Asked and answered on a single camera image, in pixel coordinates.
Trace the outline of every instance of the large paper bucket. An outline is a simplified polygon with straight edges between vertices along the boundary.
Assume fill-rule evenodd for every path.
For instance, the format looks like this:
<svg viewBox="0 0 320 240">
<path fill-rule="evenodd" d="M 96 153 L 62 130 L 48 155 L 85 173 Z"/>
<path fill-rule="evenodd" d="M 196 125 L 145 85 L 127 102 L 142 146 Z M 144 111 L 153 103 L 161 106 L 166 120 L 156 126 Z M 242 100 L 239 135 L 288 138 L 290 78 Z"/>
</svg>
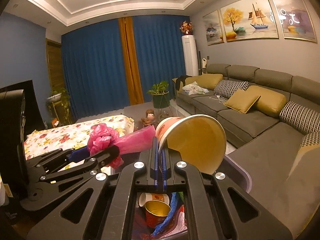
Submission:
<svg viewBox="0 0 320 240">
<path fill-rule="evenodd" d="M 182 160 L 208 174 L 220 166 L 227 147 L 221 124 L 205 114 L 166 118 L 159 123 L 156 136 L 159 152 L 167 141 L 170 149 L 180 152 Z"/>
</svg>

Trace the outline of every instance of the metal screw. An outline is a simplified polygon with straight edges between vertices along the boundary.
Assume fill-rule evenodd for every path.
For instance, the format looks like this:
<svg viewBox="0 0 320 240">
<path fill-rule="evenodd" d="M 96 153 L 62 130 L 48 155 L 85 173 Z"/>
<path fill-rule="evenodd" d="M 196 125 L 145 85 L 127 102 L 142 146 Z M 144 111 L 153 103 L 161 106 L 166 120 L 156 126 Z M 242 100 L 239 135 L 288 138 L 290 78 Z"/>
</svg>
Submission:
<svg viewBox="0 0 320 240">
<path fill-rule="evenodd" d="M 226 178 L 225 174 L 222 172 L 217 172 L 214 176 L 216 177 L 216 179 L 225 179 Z"/>
<path fill-rule="evenodd" d="M 177 167 L 179 168 L 185 168 L 187 166 L 186 162 L 177 162 Z"/>
<path fill-rule="evenodd" d="M 133 166 L 137 169 L 141 169 L 144 167 L 144 163 L 143 162 L 136 162 Z"/>
<path fill-rule="evenodd" d="M 105 173 L 98 173 L 96 175 L 96 180 L 100 180 L 100 181 L 103 181 L 107 178 L 107 175 Z"/>
</svg>

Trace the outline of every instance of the knotted plastic bag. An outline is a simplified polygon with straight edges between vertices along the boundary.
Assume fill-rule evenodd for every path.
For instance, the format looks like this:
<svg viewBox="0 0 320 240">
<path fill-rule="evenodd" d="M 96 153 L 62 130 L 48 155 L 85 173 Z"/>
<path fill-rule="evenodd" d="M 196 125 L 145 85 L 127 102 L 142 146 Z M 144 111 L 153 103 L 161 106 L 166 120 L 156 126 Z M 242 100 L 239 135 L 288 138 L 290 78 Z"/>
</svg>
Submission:
<svg viewBox="0 0 320 240">
<path fill-rule="evenodd" d="M 153 125 L 120 137 L 115 129 L 108 127 L 105 123 L 100 123 L 90 134 L 88 150 L 90 156 L 92 156 L 109 146 L 115 145 L 119 147 L 120 155 L 141 152 L 152 147 L 154 136 L 156 136 L 156 130 Z M 122 165 L 124 161 L 120 155 L 107 166 L 116 169 Z"/>
</svg>

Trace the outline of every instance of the sofa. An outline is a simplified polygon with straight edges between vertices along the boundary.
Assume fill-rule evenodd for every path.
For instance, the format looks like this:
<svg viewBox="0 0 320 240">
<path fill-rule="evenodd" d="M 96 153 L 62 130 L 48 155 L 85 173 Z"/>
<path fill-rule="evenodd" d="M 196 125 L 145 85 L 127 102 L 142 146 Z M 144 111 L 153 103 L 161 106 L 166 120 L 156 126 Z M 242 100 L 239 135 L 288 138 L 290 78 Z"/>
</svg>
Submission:
<svg viewBox="0 0 320 240">
<path fill-rule="evenodd" d="M 246 65 L 210 64 L 207 72 L 276 91 L 287 101 L 320 112 L 320 83 L 313 80 Z M 237 148 L 228 156 L 252 178 L 249 194 L 286 225 L 294 239 L 320 239 L 320 147 L 307 152 L 289 176 L 304 134 L 254 107 L 246 114 L 230 109 L 214 100 L 213 90 L 189 96 L 175 89 L 175 97 L 190 114 L 219 121 Z"/>
</svg>

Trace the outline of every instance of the air conditioner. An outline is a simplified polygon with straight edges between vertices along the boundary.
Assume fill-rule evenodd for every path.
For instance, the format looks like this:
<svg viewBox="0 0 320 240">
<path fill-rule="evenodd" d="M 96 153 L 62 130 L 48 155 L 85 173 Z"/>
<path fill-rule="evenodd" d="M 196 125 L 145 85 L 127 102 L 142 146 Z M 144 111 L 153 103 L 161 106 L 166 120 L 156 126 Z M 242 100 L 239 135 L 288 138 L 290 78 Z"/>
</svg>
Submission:
<svg viewBox="0 0 320 240">
<path fill-rule="evenodd" d="M 182 36 L 184 63 L 186 65 L 186 75 L 198 76 L 198 57 L 196 50 L 196 39 L 193 35 Z"/>
</svg>

